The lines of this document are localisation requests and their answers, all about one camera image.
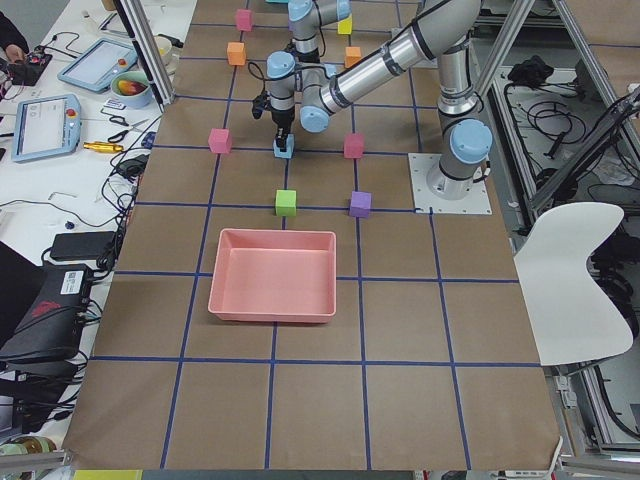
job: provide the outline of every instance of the metal base plate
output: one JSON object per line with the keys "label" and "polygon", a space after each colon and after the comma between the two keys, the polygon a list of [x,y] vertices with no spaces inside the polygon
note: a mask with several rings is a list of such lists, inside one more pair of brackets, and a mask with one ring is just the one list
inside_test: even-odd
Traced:
{"label": "metal base plate", "polygon": [[491,215],[491,204],[484,182],[474,183],[469,194],[461,200],[445,200],[427,186],[427,172],[440,161],[440,154],[410,153],[413,204],[417,213],[455,213],[462,215]]}

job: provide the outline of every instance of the person's hand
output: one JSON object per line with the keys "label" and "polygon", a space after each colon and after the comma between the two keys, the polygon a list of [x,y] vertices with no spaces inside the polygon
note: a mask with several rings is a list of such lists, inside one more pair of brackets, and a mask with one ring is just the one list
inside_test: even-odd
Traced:
{"label": "person's hand", "polygon": [[26,55],[24,51],[17,45],[9,45],[7,48],[5,48],[4,52],[7,54],[7,59],[11,63],[25,61]]}

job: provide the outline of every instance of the red logo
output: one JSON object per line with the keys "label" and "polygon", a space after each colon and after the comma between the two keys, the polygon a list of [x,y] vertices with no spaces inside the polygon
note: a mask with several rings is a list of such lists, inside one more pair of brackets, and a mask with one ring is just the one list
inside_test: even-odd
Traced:
{"label": "red logo", "polygon": [[33,311],[31,312],[31,318],[38,318],[42,315],[44,315],[47,312],[50,312],[51,310],[55,310],[56,308],[61,308],[62,305],[60,305],[59,303],[56,302],[51,302],[49,300],[44,300],[42,302],[40,302],[36,308],[33,309]]}

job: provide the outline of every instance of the white chair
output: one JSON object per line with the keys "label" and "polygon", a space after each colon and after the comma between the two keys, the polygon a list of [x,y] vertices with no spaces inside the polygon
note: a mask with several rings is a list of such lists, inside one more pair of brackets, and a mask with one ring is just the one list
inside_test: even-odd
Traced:
{"label": "white chair", "polygon": [[515,256],[542,365],[565,365],[626,352],[624,317],[589,275],[586,262],[616,229],[623,211],[571,203],[542,214]]}

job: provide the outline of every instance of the pink tray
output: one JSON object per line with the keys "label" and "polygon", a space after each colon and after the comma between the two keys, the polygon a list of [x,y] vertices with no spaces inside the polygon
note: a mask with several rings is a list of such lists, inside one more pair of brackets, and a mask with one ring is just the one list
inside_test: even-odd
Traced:
{"label": "pink tray", "polygon": [[333,232],[220,232],[209,311],[222,320],[326,323],[336,313]]}

